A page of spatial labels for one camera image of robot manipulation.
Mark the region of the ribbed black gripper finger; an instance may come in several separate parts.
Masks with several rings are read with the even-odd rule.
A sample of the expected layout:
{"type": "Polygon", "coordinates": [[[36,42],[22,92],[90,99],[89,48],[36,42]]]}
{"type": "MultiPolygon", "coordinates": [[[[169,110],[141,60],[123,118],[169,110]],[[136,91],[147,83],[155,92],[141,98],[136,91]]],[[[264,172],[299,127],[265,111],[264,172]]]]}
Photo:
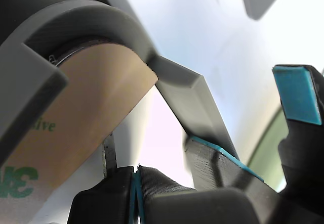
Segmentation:
{"type": "Polygon", "coordinates": [[[139,166],[136,184],[141,223],[259,223],[237,189],[197,191],[145,166],[139,166]]]}

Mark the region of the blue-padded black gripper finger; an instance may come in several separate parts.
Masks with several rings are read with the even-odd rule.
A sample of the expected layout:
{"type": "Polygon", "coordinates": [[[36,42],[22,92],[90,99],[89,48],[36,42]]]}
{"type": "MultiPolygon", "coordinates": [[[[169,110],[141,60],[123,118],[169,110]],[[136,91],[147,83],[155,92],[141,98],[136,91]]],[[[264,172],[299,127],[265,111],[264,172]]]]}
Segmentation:
{"type": "Polygon", "coordinates": [[[281,64],[272,72],[288,126],[278,145],[287,181],[282,195],[323,210],[323,75],[311,65],[281,64]]]}
{"type": "Polygon", "coordinates": [[[185,153],[198,191],[234,188],[250,201],[260,223],[323,223],[323,217],[277,193],[223,148],[190,137],[185,153]]]}

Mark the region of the bladed black gripper finger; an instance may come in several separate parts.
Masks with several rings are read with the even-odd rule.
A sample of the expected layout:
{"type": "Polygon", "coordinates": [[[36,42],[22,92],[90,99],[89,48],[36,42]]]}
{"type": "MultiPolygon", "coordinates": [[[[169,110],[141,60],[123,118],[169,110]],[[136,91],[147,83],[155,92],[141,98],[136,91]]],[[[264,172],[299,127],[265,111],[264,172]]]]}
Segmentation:
{"type": "Polygon", "coordinates": [[[102,143],[104,179],[73,199],[68,223],[138,223],[133,166],[117,167],[114,137],[102,143]]]}

